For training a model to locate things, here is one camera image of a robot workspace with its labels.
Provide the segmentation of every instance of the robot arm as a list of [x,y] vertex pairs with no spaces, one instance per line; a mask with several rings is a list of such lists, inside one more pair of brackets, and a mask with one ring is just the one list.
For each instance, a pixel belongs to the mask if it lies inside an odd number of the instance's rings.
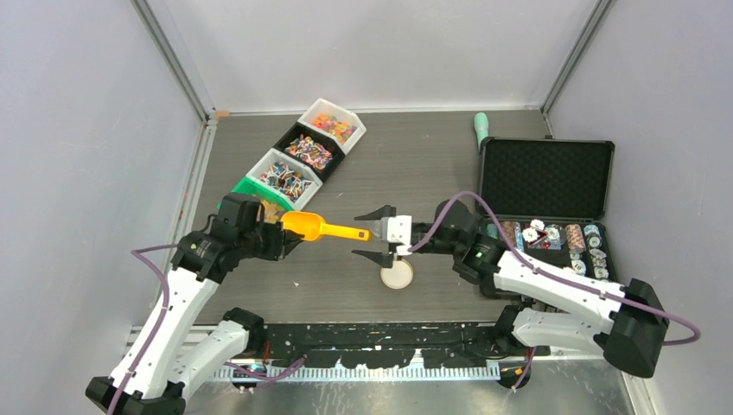
[[[445,203],[437,207],[436,217]],[[519,293],[567,313],[543,313],[508,305],[495,326],[507,348],[574,348],[602,354],[613,366],[634,376],[653,375],[668,320],[535,274],[504,242],[483,234],[481,230],[486,228],[488,220],[471,214],[460,202],[451,206],[427,243],[415,250],[411,247],[424,238],[433,224],[412,223],[411,216],[397,215],[396,210],[384,206],[355,218],[374,220],[372,231],[389,243],[389,252],[353,252],[385,268],[391,268],[394,260],[412,253],[452,255],[453,271],[471,284],[480,285],[481,291],[488,292],[490,297],[504,292]],[[590,279],[524,253],[520,255],[562,279],[663,310],[653,288],[640,280],[632,279],[624,286]]]
[[186,400],[225,361],[261,349],[265,343],[263,319],[233,309],[203,342],[179,357],[181,345],[204,304],[239,261],[277,261],[302,242],[299,235],[284,231],[282,224],[264,223],[263,213],[258,199],[232,193],[224,197],[210,229],[193,231],[181,239],[167,276],[169,305],[155,336],[150,339],[163,311],[163,297],[111,375],[92,379],[86,389],[86,396],[100,409],[108,410],[146,341],[150,345],[119,394],[116,414],[183,413]]

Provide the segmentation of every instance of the marker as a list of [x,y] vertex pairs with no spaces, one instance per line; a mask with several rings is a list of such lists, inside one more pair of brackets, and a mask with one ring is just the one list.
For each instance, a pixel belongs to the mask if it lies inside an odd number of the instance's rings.
[[474,130],[476,131],[476,143],[481,152],[481,142],[488,137],[488,117],[483,112],[474,115]]

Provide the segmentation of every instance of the case lid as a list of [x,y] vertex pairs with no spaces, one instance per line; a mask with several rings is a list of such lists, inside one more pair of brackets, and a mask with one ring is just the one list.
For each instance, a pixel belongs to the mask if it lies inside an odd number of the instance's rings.
[[[502,216],[600,220],[614,144],[491,137],[481,150],[481,198]],[[484,212],[476,203],[476,210]]]

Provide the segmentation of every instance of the gray table surface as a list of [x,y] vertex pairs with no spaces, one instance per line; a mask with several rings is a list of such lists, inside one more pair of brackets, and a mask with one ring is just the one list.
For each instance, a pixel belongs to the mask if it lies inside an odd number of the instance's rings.
[[[385,204],[431,221],[436,205],[475,190],[479,156],[475,112],[365,113],[365,136],[314,196],[307,211],[327,221],[359,225],[353,217]],[[539,111],[487,112],[497,137],[542,138]],[[221,197],[295,123],[295,115],[222,118],[208,161],[194,228],[216,211]],[[278,263],[243,261],[214,294],[197,323],[217,323],[240,307],[267,322],[492,321],[504,305],[487,300],[452,270],[449,256],[414,255],[412,284],[385,287],[379,267],[352,249],[385,250],[377,242],[324,238],[301,244]]]

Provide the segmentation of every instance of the orange scoop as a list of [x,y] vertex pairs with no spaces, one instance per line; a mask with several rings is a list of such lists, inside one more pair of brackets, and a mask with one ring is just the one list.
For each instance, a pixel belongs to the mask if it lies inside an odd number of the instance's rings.
[[341,227],[326,223],[319,214],[310,212],[286,212],[280,221],[283,228],[301,234],[303,240],[312,242],[323,236],[369,241],[372,233],[358,227]]

